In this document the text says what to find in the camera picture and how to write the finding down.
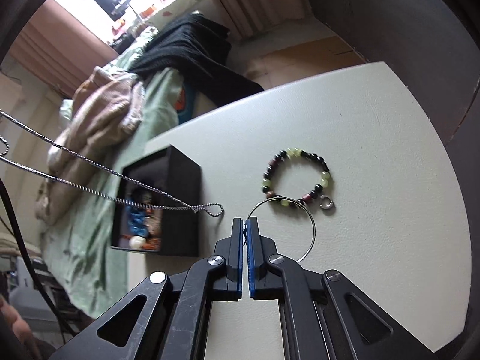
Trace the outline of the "person left hand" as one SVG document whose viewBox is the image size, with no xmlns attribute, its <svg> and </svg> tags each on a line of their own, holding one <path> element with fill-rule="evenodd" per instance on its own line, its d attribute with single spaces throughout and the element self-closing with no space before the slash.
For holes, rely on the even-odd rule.
<svg viewBox="0 0 480 360">
<path fill-rule="evenodd" d="M 32 330 L 19 312 L 11 306 L 4 297 L 1 297 L 1 313 L 7 325 L 11 328 L 17 339 L 25 345 L 33 359 L 41 359 L 41 353 L 35 342 Z"/>
</svg>

